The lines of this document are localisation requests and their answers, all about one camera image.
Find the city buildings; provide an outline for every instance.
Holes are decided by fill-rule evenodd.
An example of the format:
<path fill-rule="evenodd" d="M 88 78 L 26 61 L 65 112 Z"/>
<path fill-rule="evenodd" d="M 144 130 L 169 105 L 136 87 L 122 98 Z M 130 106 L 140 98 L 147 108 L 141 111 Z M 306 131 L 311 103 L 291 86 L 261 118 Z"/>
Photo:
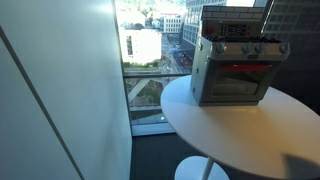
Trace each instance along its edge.
<path fill-rule="evenodd" d="M 186 0 L 186 19 L 183 26 L 183 43 L 195 45 L 198 35 L 199 16 L 205 4 L 226 6 L 227 0 Z"/>
<path fill-rule="evenodd" d="M 123 62 L 146 64 L 161 58 L 160 32 L 152 29 L 119 30 Z"/>
<path fill-rule="evenodd" d="M 162 33 L 180 33 L 185 14 L 163 13 L 160 18 L 160 31 Z"/>
<path fill-rule="evenodd" d="M 129 4 L 117 2 L 116 15 L 119 27 L 126 28 L 132 24 L 145 25 L 145 15 L 133 9 Z"/>
<path fill-rule="evenodd" d="M 320 1 L 275 0 L 263 34 L 290 42 L 291 52 L 312 52 L 320 47 Z"/>

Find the table top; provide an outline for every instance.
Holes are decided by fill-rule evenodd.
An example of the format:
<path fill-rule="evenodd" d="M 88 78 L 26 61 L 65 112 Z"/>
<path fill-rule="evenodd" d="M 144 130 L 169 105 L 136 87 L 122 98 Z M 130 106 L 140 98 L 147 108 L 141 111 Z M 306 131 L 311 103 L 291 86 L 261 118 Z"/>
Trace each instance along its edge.
<path fill-rule="evenodd" d="M 162 111 L 177 134 L 216 162 L 277 178 L 320 177 L 320 117 L 269 88 L 257 106 L 198 106 L 191 76 L 168 84 Z"/>

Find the oven control knob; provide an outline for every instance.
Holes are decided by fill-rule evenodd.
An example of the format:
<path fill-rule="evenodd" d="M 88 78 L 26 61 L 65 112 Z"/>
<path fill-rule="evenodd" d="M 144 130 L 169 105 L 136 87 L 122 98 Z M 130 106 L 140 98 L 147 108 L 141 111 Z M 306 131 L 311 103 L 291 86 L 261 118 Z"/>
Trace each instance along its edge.
<path fill-rule="evenodd" d="M 244 46 L 242 46 L 242 52 L 243 54 L 248 54 L 252 49 L 252 43 L 249 42 L 247 44 L 245 44 Z"/>
<path fill-rule="evenodd" d="M 261 54 L 264 50 L 266 49 L 266 44 L 260 43 L 258 46 L 254 48 L 254 50 L 258 53 Z"/>
<path fill-rule="evenodd" d="M 285 43 L 285 44 L 281 44 L 279 46 L 279 51 L 282 53 L 282 54 L 288 54 L 290 52 L 290 46 L 288 43 Z"/>
<path fill-rule="evenodd" d="M 224 42 L 218 44 L 217 47 L 216 47 L 216 51 L 219 54 L 222 54 L 225 50 L 226 50 L 226 45 L 224 44 Z"/>

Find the dark floor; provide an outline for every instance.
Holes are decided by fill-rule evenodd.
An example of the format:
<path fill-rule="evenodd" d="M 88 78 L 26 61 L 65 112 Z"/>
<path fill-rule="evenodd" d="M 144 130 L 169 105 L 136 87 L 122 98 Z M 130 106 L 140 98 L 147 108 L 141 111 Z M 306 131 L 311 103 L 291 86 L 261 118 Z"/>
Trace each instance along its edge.
<path fill-rule="evenodd" d="M 176 134 L 133 137 L 131 180 L 173 180 L 179 163 L 204 156 Z M 231 180 L 266 180 L 220 165 Z"/>

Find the oven door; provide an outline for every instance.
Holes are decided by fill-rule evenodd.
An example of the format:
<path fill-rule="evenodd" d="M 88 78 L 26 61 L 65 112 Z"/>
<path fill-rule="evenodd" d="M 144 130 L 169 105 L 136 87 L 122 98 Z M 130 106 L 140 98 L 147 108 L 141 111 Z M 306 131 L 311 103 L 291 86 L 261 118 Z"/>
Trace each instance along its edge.
<path fill-rule="evenodd" d="M 216 61 L 207 67 L 202 104 L 256 105 L 281 61 Z"/>

